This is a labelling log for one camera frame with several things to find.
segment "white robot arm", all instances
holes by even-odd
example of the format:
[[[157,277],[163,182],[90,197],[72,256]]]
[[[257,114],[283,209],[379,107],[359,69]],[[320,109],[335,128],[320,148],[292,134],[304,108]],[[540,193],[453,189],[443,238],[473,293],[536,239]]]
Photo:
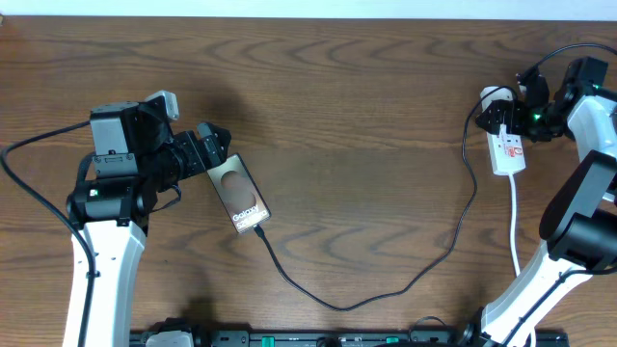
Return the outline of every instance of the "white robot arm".
[[[96,151],[82,160],[67,210],[94,256],[96,277],[89,293],[87,255],[73,237],[66,347],[128,345],[137,267],[146,246],[149,214],[159,210],[154,209],[157,193],[170,188],[178,193],[162,208],[178,202],[179,180],[217,167],[228,157],[228,131],[202,123],[199,140],[193,131],[174,135],[169,122],[178,116],[175,95],[165,91],[144,102],[92,109]],[[91,162],[96,179],[86,180]],[[82,327],[86,305],[89,319]]]
[[[471,345],[524,346],[529,333],[570,290],[617,259],[617,219],[597,209],[602,198],[614,201],[617,174],[617,95],[598,85],[604,80],[603,64],[592,58],[572,62],[554,103],[543,108],[516,106],[531,116],[527,123],[515,111],[502,119],[513,133],[540,141],[550,139],[543,136],[560,136],[562,119],[567,126],[563,132],[577,142],[581,164],[547,208],[540,225],[543,241],[535,255],[510,287],[476,318],[474,336],[468,341]],[[488,116],[481,115],[478,121],[487,131]],[[577,275],[553,288],[568,272]]]

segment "wood grain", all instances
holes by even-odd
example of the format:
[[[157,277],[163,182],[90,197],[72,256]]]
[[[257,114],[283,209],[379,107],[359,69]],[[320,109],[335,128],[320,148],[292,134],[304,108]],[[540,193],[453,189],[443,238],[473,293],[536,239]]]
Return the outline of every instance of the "wood grain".
[[[447,248],[471,193],[463,121],[487,85],[578,41],[617,43],[614,23],[10,17],[0,27],[0,145],[88,118],[95,105],[177,94],[174,130],[229,129],[274,217],[287,272],[336,305],[403,287]],[[553,88],[582,49],[543,66]],[[446,263],[408,294],[351,313],[289,287],[252,234],[237,236],[210,182],[183,181],[180,205],[152,216],[132,326],[185,316],[256,329],[405,329],[425,315],[461,324],[513,278],[507,179],[491,174],[485,135],[469,130],[477,200]],[[64,205],[89,129],[11,156]],[[560,139],[525,144],[517,175],[519,254],[534,252],[547,203],[577,164]],[[67,231],[0,179],[0,345],[62,343],[72,254]],[[542,322],[573,346],[617,344],[617,278],[582,285]]]

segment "black cable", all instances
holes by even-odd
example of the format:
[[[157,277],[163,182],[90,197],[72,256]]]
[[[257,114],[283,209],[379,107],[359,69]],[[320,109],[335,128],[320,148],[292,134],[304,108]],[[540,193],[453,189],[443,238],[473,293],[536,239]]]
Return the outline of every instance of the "black cable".
[[[534,64],[532,67],[528,68],[522,75],[521,75],[521,79],[524,80],[526,79],[526,77],[528,76],[529,73],[531,73],[531,71],[533,71],[533,69],[539,67],[543,62],[547,61],[548,59],[556,56],[557,54],[568,50],[568,49],[572,49],[572,48],[581,48],[581,47],[593,47],[593,48],[600,48],[603,50],[606,50],[614,55],[617,55],[617,49],[601,44],[601,43],[593,43],[593,42],[584,42],[584,43],[574,43],[574,44],[569,44],[567,46],[563,46],[559,49],[555,49],[554,51],[552,51],[551,53],[549,53],[546,57],[542,58],[538,63]]]
[[[90,248],[88,247],[88,244],[86,243],[86,240],[84,240],[84,238],[79,234],[79,232],[73,227],[73,225],[70,223],[68,218],[62,212],[60,212],[60,210],[56,206],[54,206],[51,202],[49,202],[46,198],[44,198],[37,191],[32,189],[28,184],[26,184],[24,181],[22,181],[13,172],[13,170],[11,170],[11,168],[9,167],[9,163],[7,161],[7,157],[9,155],[9,152],[11,152],[14,149],[17,149],[17,148],[22,147],[22,146],[26,146],[28,144],[32,144],[33,142],[36,142],[36,141],[39,141],[39,140],[43,140],[43,139],[46,139],[46,138],[50,138],[52,136],[56,136],[58,134],[63,134],[63,133],[66,133],[68,131],[71,131],[71,130],[79,129],[79,128],[84,127],[84,126],[86,126],[88,124],[90,124],[89,121],[84,121],[84,122],[79,123],[79,124],[75,124],[75,125],[63,128],[63,129],[54,130],[54,131],[48,132],[46,134],[35,136],[33,138],[30,138],[30,139],[23,140],[23,141],[20,141],[18,143],[12,144],[12,145],[10,145],[8,147],[5,147],[2,150],[2,156],[0,157],[0,164],[2,164],[2,168],[7,173],[7,175],[15,183],[17,183],[17,185],[19,185],[19,187],[21,187],[24,191],[26,191],[26,193],[30,194],[35,200],[40,202],[49,211],[51,211],[51,213],[54,216],[58,217],[58,219],[62,223],[65,224],[65,226],[67,226],[68,230],[73,234],[73,236],[75,236],[75,239],[77,239],[77,242],[79,242],[79,245],[84,250],[84,254],[86,254],[86,258],[88,259],[88,274],[86,274],[86,277],[88,278],[88,286],[86,288],[86,301],[84,303],[84,310],[83,310],[82,317],[81,317],[81,327],[79,328],[78,346],[80,346],[80,347],[84,346],[84,344],[86,342],[86,331],[88,329],[88,318],[90,317],[90,306],[91,306],[92,298],[93,298],[94,277],[95,277],[94,255],[92,254]]]
[[[327,308],[335,310],[335,311],[348,312],[348,311],[354,310],[354,309],[356,309],[358,307],[362,307],[362,306],[364,306],[366,304],[372,303],[372,302],[380,300],[380,299],[386,299],[386,298],[390,298],[390,297],[394,297],[394,296],[405,294],[414,284],[416,284],[416,282],[418,280],[420,280],[422,278],[422,276],[426,275],[434,267],[436,267],[441,262],[446,260],[450,256],[450,254],[454,251],[454,247],[456,246],[456,241],[458,240],[459,233],[461,231],[461,225],[463,224],[463,219],[467,215],[467,213],[469,211],[469,208],[471,207],[471,203],[475,199],[475,195],[476,195],[476,193],[478,191],[478,183],[477,183],[477,181],[475,179],[475,174],[473,174],[473,170],[471,169],[471,165],[469,164],[469,160],[467,159],[467,155],[466,155],[467,129],[468,129],[468,126],[469,126],[469,120],[471,119],[471,117],[475,113],[475,110],[477,110],[478,106],[480,106],[480,104],[482,103],[482,101],[485,98],[487,98],[492,93],[495,93],[496,91],[499,91],[501,89],[509,90],[512,93],[512,96],[515,99],[517,98],[517,94],[516,94],[516,92],[512,88],[510,88],[508,86],[497,87],[496,89],[494,89],[494,90],[490,91],[489,93],[487,93],[486,95],[484,95],[475,104],[475,106],[473,106],[473,109],[471,109],[471,112],[469,112],[469,115],[467,116],[467,119],[465,120],[465,130],[463,131],[463,142],[462,142],[462,145],[461,145],[461,149],[462,149],[463,162],[465,163],[465,166],[467,167],[467,169],[469,171],[469,175],[471,176],[471,180],[473,181],[473,193],[471,194],[471,198],[469,198],[469,201],[468,201],[467,205],[465,206],[465,209],[463,210],[463,213],[461,214],[461,218],[459,219],[459,223],[456,226],[456,229],[454,231],[454,236],[452,238],[452,243],[451,243],[450,247],[448,248],[447,252],[445,252],[445,254],[443,254],[442,256],[440,256],[437,259],[433,260],[433,262],[430,263],[427,267],[425,267],[422,271],[420,271],[419,274],[417,274],[409,282],[409,284],[407,284],[407,286],[405,286],[403,289],[401,289],[399,291],[377,295],[377,296],[374,296],[372,298],[368,298],[366,300],[363,300],[363,301],[361,301],[361,302],[359,302],[357,304],[351,305],[349,307],[336,307],[336,306],[328,304],[328,303],[324,302],[323,300],[317,298],[316,296],[312,295],[309,291],[307,291],[305,288],[303,288],[300,284],[296,283],[294,280],[292,280],[286,274],[286,272],[283,270],[281,264],[279,263],[279,260],[277,259],[277,256],[275,255],[274,250],[272,249],[272,246],[270,246],[270,242],[268,242],[268,239],[266,238],[266,235],[265,235],[265,232],[263,231],[263,228],[261,228],[261,226],[256,226],[255,227],[255,233],[263,241],[264,245],[268,249],[268,253],[272,257],[272,261],[274,261],[274,265],[277,267],[277,270],[279,270],[279,273],[287,281],[287,283],[289,283],[294,288],[298,289],[300,292],[302,292],[306,296],[308,296],[311,299],[313,299],[319,305],[322,305],[324,307],[327,307]]]
[[[444,327],[447,327],[447,324],[445,324],[445,322],[440,318],[440,317],[436,317],[436,316],[426,316],[426,317],[422,317],[418,320],[416,320],[416,322],[412,325],[411,328],[409,328],[409,340],[412,341],[412,333],[416,330],[416,327],[424,322],[430,321],[430,320],[434,320],[434,321],[438,321],[440,323],[442,323],[442,325]]]
[[[529,319],[529,317],[531,317],[531,315],[538,308],[540,308],[540,306],[544,303],[544,301],[546,301],[550,297],[550,295],[552,295],[552,293],[554,293],[554,291],[557,290],[559,285],[565,283],[568,277],[572,275],[606,276],[606,275],[611,275],[614,273],[617,273],[617,266],[610,268],[610,269],[606,269],[606,270],[595,270],[595,271],[594,270],[573,270],[573,271],[568,271],[564,273],[563,275],[559,276],[559,279],[557,279],[557,281],[549,288],[549,290],[547,290],[547,292],[544,293],[544,295],[540,297],[540,299],[538,299],[538,301],[529,309],[529,311],[523,317],[519,318],[519,323],[517,323],[517,325],[508,335],[508,337],[506,337],[506,339],[503,340],[502,345],[507,346],[508,343],[512,341],[512,339],[517,334],[519,329],[523,326],[524,322],[526,322],[527,319]]]

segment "white cable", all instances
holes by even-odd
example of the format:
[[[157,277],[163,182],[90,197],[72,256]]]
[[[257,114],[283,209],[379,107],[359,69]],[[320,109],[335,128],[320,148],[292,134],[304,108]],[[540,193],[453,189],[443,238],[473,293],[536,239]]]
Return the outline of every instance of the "white cable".
[[[512,217],[510,220],[510,254],[512,255],[512,265],[514,265],[514,273],[518,276],[521,273],[519,265],[519,257],[517,256],[517,186],[514,181],[514,175],[508,174],[510,178],[510,196],[512,197]],[[536,347],[536,331],[534,329],[529,333],[529,347]]]

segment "smartphone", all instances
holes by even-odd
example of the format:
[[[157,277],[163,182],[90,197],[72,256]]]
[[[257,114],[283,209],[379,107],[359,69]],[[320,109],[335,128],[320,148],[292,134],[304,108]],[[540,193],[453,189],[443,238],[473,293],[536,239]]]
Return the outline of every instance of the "smartphone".
[[[270,210],[239,154],[208,170],[208,175],[238,233],[270,218]]]

